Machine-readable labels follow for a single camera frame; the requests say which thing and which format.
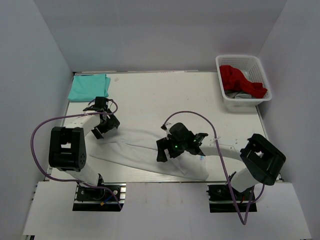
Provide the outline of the white t-shirt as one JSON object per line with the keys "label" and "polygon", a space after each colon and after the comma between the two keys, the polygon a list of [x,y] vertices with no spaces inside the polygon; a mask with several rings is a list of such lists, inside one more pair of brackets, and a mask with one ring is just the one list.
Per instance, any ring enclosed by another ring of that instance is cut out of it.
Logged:
{"label": "white t-shirt", "polygon": [[164,138],[161,131],[133,127],[119,127],[104,134],[96,141],[90,156],[100,160],[153,173],[205,181],[209,177],[204,156],[185,151],[166,162],[158,162],[156,141]]}

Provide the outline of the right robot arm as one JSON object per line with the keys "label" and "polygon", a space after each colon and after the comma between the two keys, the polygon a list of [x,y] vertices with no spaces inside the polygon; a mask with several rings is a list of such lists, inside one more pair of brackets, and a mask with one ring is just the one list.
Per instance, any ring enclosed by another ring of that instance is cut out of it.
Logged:
{"label": "right robot arm", "polygon": [[254,133],[247,140],[219,141],[208,133],[193,133],[181,123],[162,126],[166,136],[157,140],[157,162],[167,162],[188,152],[194,156],[222,156],[244,163],[225,188],[226,195],[236,200],[244,191],[257,185],[272,186],[286,161],[285,155],[264,136]]}

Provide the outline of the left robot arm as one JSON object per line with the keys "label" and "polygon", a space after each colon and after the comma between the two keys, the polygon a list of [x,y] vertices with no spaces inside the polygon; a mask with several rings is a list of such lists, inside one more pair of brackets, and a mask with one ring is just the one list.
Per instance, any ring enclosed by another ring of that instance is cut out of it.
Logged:
{"label": "left robot arm", "polygon": [[106,97],[96,97],[83,114],[63,127],[54,127],[50,134],[49,165],[71,175],[80,185],[89,187],[88,193],[96,200],[105,196],[106,187],[101,184],[101,175],[87,163],[85,137],[92,133],[101,140],[105,133],[120,126],[109,103],[115,102]]}

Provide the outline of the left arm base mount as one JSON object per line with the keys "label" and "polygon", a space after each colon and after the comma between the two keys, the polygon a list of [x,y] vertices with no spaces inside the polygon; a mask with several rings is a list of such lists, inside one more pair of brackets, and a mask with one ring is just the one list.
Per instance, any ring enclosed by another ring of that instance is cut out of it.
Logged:
{"label": "left arm base mount", "polygon": [[[117,197],[123,207],[126,197],[125,183],[111,183],[104,185]],[[113,195],[105,189],[89,188],[77,185],[74,195],[74,212],[120,212],[121,209]]]}

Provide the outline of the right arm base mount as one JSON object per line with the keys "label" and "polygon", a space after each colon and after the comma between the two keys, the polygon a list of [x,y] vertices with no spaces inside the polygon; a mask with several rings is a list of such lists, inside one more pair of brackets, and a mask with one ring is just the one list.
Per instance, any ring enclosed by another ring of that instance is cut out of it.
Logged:
{"label": "right arm base mount", "polygon": [[[210,184],[207,187],[210,213],[237,212],[227,184]],[[233,193],[239,211],[245,213],[252,191],[248,188],[244,192],[233,190]]]}

